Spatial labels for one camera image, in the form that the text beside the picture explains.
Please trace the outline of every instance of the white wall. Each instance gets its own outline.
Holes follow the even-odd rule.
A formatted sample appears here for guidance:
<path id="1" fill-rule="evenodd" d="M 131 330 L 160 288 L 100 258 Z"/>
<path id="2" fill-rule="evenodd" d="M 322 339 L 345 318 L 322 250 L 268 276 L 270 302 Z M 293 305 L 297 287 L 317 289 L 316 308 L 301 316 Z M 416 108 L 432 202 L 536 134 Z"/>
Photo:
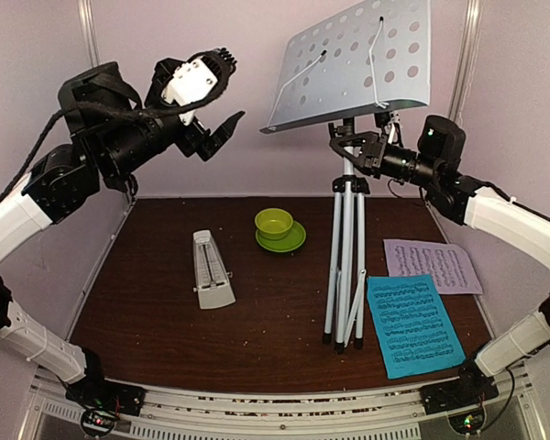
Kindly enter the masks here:
<path id="1" fill-rule="evenodd" d="M 143 94 L 153 66 L 166 57 L 187 59 L 200 50 L 227 47 L 238 70 L 218 101 L 200 112 L 217 127 L 235 111 L 247 115 L 235 136 L 207 163 L 185 159 L 173 148 L 137 172 L 141 196 L 326 194 L 342 171 L 328 147 L 325 124 L 265 136 L 289 38 L 358 3 L 358 0 L 103 0 L 94 2 L 100 55 L 117 60 L 126 80 Z M 405 140 L 415 145 L 426 114 L 445 115 L 457 71 L 467 2 L 434 0 L 433 90 L 428 109 L 401 112 Z M 359 118 L 357 128 L 373 128 Z M 387 194 L 386 182 L 371 182 L 374 194 Z M 417 194 L 414 188 L 400 192 Z"/>
<path id="2" fill-rule="evenodd" d="M 461 171 L 550 215 L 550 0 L 487 2 L 463 127 Z M 470 251 L 498 333 L 547 296 L 543 267 L 495 238 L 443 223 Z M 550 424 L 550 348 L 528 369 Z"/>
<path id="3" fill-rule="evenodd" d="M 0 192 L 59 108 L 61 84 L 87 68 L 75 0 L 0 0 Z M 68 141 L 60 122 L 38 156 Z M 65 336 L 123 205 L 120 194 L 100 193 L 0 265 L 17 300 L 56 334 Z M 0 347 L 0 439 L 15 437 L 33 373 Z"/>

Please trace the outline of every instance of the gray music stand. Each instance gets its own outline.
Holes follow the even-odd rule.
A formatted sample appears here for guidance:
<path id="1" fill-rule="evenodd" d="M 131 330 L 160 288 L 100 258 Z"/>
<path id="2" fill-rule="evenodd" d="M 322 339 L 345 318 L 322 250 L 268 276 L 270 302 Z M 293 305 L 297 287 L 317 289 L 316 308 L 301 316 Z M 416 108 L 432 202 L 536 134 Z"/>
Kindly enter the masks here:
<path id="1" fill-rule="evenodd" d="M 351 134 L 356 116 L 429 105 L 430 15 L 430 0 L 367 0 L 292 37 L 269 121 L 260 131 L 271 134 L 342 119 L 338 129 Z M 354 147 L 346 149 L 352 152 Z M 369 193 L 366 182 L 355 177 L 352 164 L 343 161 L 343 176 L 333 185 L 323 338 L 325 343 L 332 341 L 335 315 L 337 353 L 348 344 L 355 320 L 355 347 L 363 346 L 364 282 L 357 283 L 352 310 L 350 291 L 355 230 L 359 281 L 364 277 L 365 194 Z"/>

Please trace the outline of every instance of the wooden table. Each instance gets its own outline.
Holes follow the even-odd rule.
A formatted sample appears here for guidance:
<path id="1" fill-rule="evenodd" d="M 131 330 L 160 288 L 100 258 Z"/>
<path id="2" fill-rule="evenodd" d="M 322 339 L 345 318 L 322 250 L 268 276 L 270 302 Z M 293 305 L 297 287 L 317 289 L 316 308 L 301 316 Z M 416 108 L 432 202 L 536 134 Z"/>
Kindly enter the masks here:
<path id="1" fill-rule="evenodd" d="M 369 309 L 365 347 L 344 355 L 321 342 L 332 198 L 141 200 L 115 242 L 72 342 L 95 350 L 119 380 L 200 391 L 362 390 L 453 376 L 455 370 L 388 380 Z M 278 206 L 308 238 L 289 255 L 255 242 L 253 219 Z M 383 238 L 443 241 L 419 200 L 367 200 L 367 269 L 387 275 Z M 236 303 L 198 307 L 192 233 L 211 229 Z M 443 297 L 465 352 L 489 332 L 470 295 Z"/>

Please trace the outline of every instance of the purple sheet music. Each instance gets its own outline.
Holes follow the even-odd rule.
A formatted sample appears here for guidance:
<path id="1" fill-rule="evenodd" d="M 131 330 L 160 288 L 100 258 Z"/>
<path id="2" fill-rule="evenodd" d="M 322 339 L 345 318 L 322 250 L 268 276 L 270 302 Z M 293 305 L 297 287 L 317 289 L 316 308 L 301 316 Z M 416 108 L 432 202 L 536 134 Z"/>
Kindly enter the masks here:
<path id="1" fill-rule="evenodd" d="M 428 273 L 441 295 L 483 293 L 470 258 L 462 247 L 427 241 L 383 241 L 390 277 Z"/>

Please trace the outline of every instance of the green bowl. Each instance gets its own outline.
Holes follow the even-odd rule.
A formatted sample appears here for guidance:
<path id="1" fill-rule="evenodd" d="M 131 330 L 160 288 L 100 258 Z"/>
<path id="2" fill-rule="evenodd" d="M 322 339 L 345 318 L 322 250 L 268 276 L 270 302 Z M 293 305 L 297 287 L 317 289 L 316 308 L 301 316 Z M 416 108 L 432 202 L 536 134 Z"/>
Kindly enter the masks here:
<path id="1" fill-rule="evenodd" d="M 293 217 L 282 209 L 268 208 L 255 216 L 255 226 L 258 234 L 267 240 L 281 240 L 290 233 Z"/>

